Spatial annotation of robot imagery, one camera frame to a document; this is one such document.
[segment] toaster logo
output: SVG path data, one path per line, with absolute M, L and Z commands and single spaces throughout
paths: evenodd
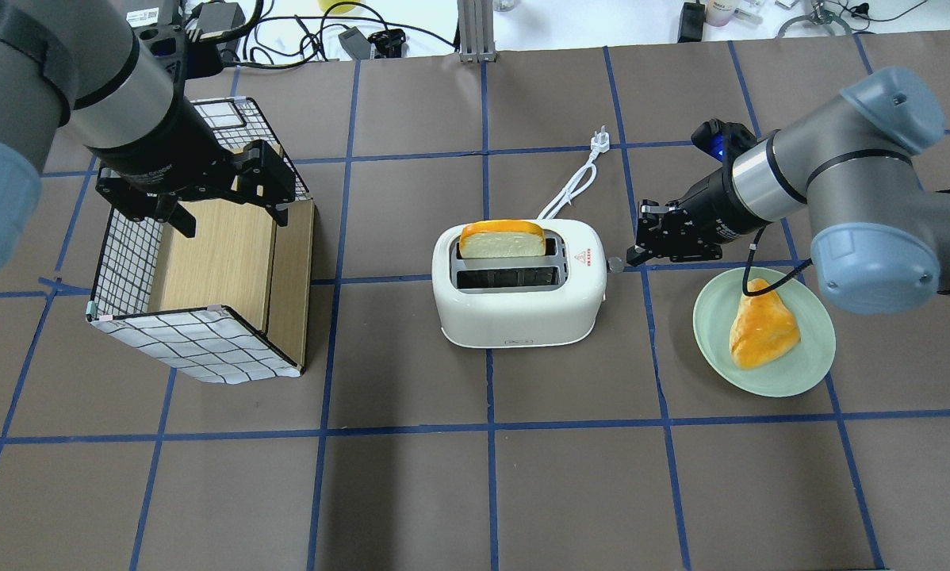
M 581 251 L 581 253 L 577 254 L 577 256 L 573 256 L 573 259 L 579 261 L 579 263 L 583 263 L 584 265 L 592 265 L 592 249 L 589 248 L 587 250 Z

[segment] yellow object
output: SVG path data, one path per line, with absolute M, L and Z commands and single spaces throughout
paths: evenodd
M 320 11 L 327 12 L 327 10 L 329 10 L 331 6 L 333 6 L 334 4 L 337 4 L 340 1 L 341 0 L 316 0 L 316 4 L 319 5 Z M 337 8 L 334 8 L 333 10 L 331 10 L 331 13 L 345 14 L 346 12 L 350 12 L 352 10 L 355 10 L 355 6 L 351 4 L 345 4 L 344 6 L 338 6 Z
M 748 286 L 753 292 L 766 288 L 768 282 L 755 278 Z M 740 369 L 753 369 L 775 361 L 789 353 L 799 340 L 795 315 L 782 303 L 777 292 L 742 297 L 729 333 L 732 360 Z
M 545 233 L 526 220 L 483 220 L 461 230 L 458 247 L 463 258 L 544 256 Z

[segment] robotic arm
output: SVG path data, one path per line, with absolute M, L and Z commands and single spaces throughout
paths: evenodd
M 631 265 L 714 260 L 721 243 L 809 206 L 821 293 L 853 313 L 950 295 L 950 189 L 922 190 L 911 156 L 944 135 L 913 72 L 882 69 L 765 140 L 711 120 L 691 138 L 721 169 L 665 206 L 643 200 Z
M 261 140 L 222 148 L 182 96 L 196 76 L 186 52 L 217 58 L 217 49 L 191 43 L 173 22 L 134 32 L 108 0 L 0 0 L 0 267 L 36 206 L 55 130 L 67 124 L 102 160 L 98 192 L 131 220 L 153 217 L 191 237 L 196 221 L 178 202 L 224 198 L 287 224 L 294 173 L 282 156 Z

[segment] sticker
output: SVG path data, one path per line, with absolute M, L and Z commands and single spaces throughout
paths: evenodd
M 577 256 L 573 256 L 573 259 L 587 266 L 592 265 L 592 249 L 589 248 L 587 250 L 584 250 L 580 254 L 577 254 Z
M 161 8 L 147 8 L 147 10 L 133 10 L 126 13 L 126 21 L 130 28 L 140 28 L 141 25 L 155 25 Z

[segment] wooden board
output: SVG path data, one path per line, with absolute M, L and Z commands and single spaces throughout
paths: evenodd
M 150 311 L 219 304 L 266 331 L 274 220 L 261 207 L 226 200 L 182 206 L 197 218 L 197 234 L 164 228 Z
M 288 206 L 288 225 L 274 237 L 267 338 L 297 364 L 305 364 L 305 326 L 312 266 L 312 200 Z

